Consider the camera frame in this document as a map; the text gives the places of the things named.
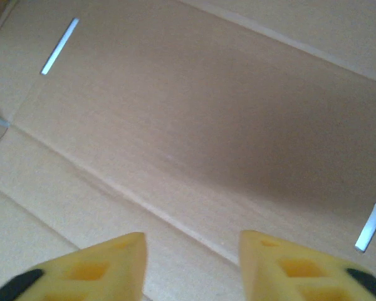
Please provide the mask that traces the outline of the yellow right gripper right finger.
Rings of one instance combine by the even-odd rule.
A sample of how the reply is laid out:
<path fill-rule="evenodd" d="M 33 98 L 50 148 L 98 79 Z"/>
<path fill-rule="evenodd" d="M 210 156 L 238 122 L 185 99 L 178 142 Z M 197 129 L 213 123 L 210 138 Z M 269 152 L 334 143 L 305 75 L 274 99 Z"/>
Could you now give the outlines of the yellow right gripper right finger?
<path fill-rule="evenodd" d="M 362 266 L 255 230 L 239 239 L 246 300 L 376 300 Z"/>

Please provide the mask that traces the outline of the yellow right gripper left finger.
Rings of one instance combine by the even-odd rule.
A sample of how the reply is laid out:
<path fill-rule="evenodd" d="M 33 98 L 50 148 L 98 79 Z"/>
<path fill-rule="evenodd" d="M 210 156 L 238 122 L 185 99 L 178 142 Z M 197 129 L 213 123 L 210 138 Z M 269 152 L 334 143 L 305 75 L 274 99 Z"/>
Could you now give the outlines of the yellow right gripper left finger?
<path fill-rule="evenodd" d="M 141 300 L 145 234 L 133 232 L 48 260 L 0 287 L 0 300 Z"/>

